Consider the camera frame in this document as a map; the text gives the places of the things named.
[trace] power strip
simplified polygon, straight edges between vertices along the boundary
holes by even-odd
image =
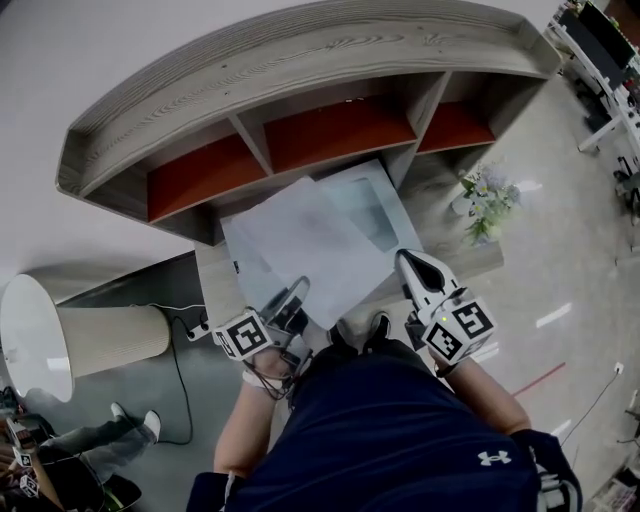
[[[204,322],[202,325],[198,325],[194,327],[187,333],[187,338],[189,341],[198,341],[200,338],[206,336],[211,333],[211,328],[209,327],[208,322]]]

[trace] white wall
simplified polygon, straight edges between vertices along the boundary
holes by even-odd
[[[163,54],[310,0],[15,0],[0,16],[0,293],[30,271],[56,298],[192,249],[58,193],[67,127]],[[542,28],[558,0],[484,0]]]

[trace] black sleeve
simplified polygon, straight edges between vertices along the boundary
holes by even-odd
[[[573,473],[567,458],[562,452],[558,438],[535,430],[521,430],[511,435],[511,439],[522,449],[531,454],[539,466],[539,472],[558,475],[558,480],[571,484],[577,493],[578,508],[582,510],[582,490]]]
[[[242,478],[222,473],[200,473],[193,487],[187,505],[187,512],[211,512],[224,507],[231,496],[244,483]]]

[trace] paper sheet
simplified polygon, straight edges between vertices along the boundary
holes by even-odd
[[[231,220],[273,273],[290,286],[307,276],[303,308],[330,329],[390,274],[384,254],[310,178]]]

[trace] vase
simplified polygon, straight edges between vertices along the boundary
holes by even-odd
[[[456,213],[456,215],[468,215],[469,210],[471,210],[473,201],[464,197],[465,194],[466,192],[460,192],[458,197],[451,201],[451,209]]]

